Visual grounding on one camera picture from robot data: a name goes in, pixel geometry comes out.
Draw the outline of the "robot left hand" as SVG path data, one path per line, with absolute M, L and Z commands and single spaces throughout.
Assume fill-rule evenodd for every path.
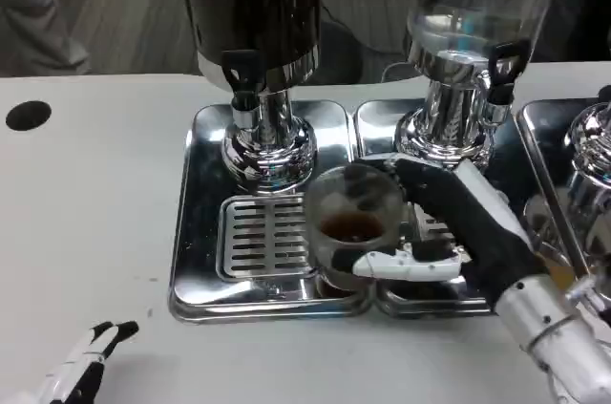
M 36 393 L 18 393 L 7 403 L 94 403 L 105 362 L 116 346 L 139 331 L 136 321 L 98 324 L 76 342 L 67 358 L 45 375 Z

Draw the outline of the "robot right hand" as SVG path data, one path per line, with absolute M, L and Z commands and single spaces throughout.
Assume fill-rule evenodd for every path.
M 389 181 L 405 201 L 444 223 L 471 257 L 468 285 L 490 307 L 517 282 L 550 275 L 512 209 L 469 160 L 450 169 L 403 153 L 383 153 L 345 168 L 348 195 L 358 205 L 379 205 L 382 182 Z

